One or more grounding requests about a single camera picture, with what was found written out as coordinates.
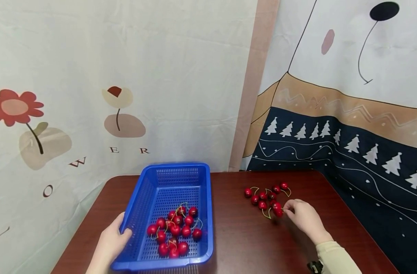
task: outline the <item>child's hand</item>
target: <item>child's hand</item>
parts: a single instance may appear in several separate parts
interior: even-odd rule
[[[283,206],[289,219],[312,240],[315,245],[332,241],[315,208],[300,199],[289,200]]]
[[[119,214],[119,216],[102,231],[87,273],[107,273],[111,263],[119,256],[126,243],[131,238],[131,229],[125,229],[123,234],[120,234],[119,232],[119,227],[124,219],[124,214],[124,212]]]

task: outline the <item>navy blue fabric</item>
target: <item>navy blue fabric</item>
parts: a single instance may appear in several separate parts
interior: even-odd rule
[[[276,133],[268,135],[265,131],[275,117]],[[330,135],[312,140],[316,124],[320,134],[327,121]],[[283,137],[280,132],[290,122],[291,136]],[[303,124],[306,138],[297,139]],[[338,145],[333,136],[339,129]],[[349,152],[345,147],[356,135],[359,153]],[[375,144],[376,165],[363,158]],[[382,165],[399,152],[399,175],[386,173]],[[327,178],[399,272],[417,274],[417,189],[405,181],[417,171],[417,148],[341,124],[333,116],[311,117],[271,107],[248,170],[311,168]]]

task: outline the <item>curtain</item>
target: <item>curtain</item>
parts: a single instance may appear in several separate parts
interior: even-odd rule
[[[242,169],[310,168],[417,273],[417,1],[281,1]]]
[[[49,273],[114,176],[240,166],[248,60],[265,61],[253,30],[277,14],[259,7],[0,1],[0,274]]]

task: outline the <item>beige sleeve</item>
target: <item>beige sleeve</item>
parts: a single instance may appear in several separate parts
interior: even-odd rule
[[[352,257],[337,242],[323,242],[316,248],[324,266],[322,274],[362,274]]]

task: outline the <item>brown tabletop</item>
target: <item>brown tabletop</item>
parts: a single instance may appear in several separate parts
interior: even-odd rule
[[[278,221],[263,217],[243,195],[247,187],[271,188],[281,181],[289,184],[290,198],[303,199],[316,208],[326,229],[362,273],[398,273],[319,172],[212,173],[211,178],[215,251],[208,263],[198,266],[200,274],[310,273],[306,264],[317,259],[312,242],[285,216]],[[53,274],[85,273],[102,230],[125,210],[137,179],[118,176],[107,182]],[[278,196],[282,205],[287,199]]]

